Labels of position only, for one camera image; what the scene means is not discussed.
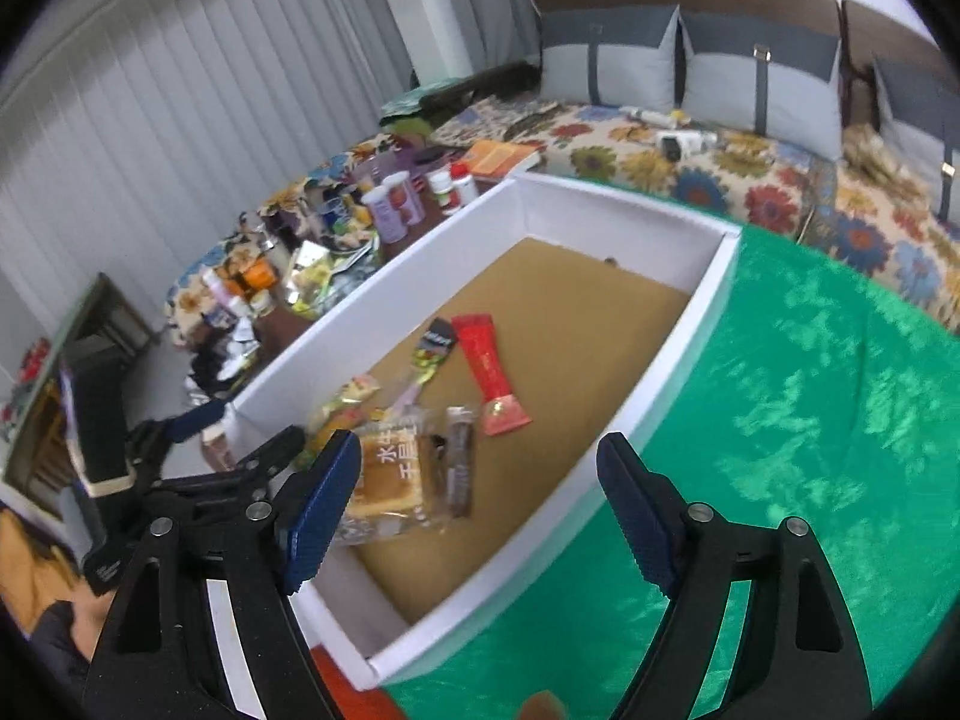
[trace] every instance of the green cloth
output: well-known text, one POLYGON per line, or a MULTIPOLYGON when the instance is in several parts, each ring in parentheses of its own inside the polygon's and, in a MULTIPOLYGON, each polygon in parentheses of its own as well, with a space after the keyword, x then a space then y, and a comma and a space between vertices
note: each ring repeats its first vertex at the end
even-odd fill
MULTIPOLYGON (((727 312, 642 454, 732 521, 808 519, 875 701, 957 594, 958 341, 818 252, 744 228, 727 312)), ((733 588, 694 717, 723 696, 748 591, 733 588)), ((491 627, 390 693, 413 720, 510 720, 544 689, 571 718, 607 718, 665 606, 605 506, 491 627)))

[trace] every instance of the red snack packet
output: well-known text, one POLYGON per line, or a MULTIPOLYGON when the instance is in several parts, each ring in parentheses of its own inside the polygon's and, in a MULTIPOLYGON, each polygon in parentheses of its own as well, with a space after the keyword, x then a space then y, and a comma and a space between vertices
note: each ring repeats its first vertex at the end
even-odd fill
POLYGON ((489 314, 462 314, 453 317, 451 323, 467 355, 473 378, 483 392, 483 432, 488 436, 499 436, 530 424, 533 420, 517 400, 496 355, 493 317, 489 314))

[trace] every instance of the gray pillow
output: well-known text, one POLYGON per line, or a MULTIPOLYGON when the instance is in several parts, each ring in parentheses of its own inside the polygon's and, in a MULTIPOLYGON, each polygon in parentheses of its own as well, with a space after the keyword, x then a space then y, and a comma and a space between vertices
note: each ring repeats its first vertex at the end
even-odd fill
POLYGON ((683 111, 840 158, 839 37, 754 16, 686 10, 680 25, 683 111))
POLYGON ((930 187, 930 207, 960 224, 960 97, 934 76, 891 59, 876 59, 880 137, 930 187))
POLYGON ((541 97, 668 113, 679 11, 631 5, 544 13, 541 97))

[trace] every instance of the metal screw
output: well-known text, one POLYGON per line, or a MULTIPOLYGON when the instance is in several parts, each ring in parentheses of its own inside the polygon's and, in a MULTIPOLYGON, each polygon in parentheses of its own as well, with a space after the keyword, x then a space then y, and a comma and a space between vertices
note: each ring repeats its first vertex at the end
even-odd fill
POLYGON ((690 504, 686 513, 690 515, 690 519, 694 522, 710 522, 713 519, 713 509, 704 503, 690 504))
POLYGON ((806 536, 810 532, 810 526, 800 517, 789 517, 786 521, 786 529, 794 536, 806 536))
POLYGON ((166 536, 173 527, 174 521, 170 517, 157 517, 150 523, 150 532, 154 536, 166 536))
POLYGON ((257 501, 247 507, 247 519, 252 522, 260 522, 261 519, 270 517, 274 508, 266 501, 257 501))

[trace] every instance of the blue gripper pad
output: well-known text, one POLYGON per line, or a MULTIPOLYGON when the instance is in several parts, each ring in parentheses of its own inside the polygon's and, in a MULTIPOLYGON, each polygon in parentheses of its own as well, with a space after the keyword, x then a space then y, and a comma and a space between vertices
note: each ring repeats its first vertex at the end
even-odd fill
POLYGON ((304 496, 293 525, 286 533, 286 565, 283 570, 283 591, 293 595, 299 586, 316 576, 320 563, 336 533, 347 501, 360 478, 361 449, 357 436, 337 431, 309 471, 298 476, 311 488, 304 496))
POLYGON ((643 578, 672 600, 682 573, 685 501, 669 479, 646 469, 621 433, 600 440, 597 477, 643 578))
POLYGON ((164 435, 168 442, 184 443, 186 440, 217 424, 227 413, 227 401, 213 398, 195 409, 182 413, 167 422, 164 435))

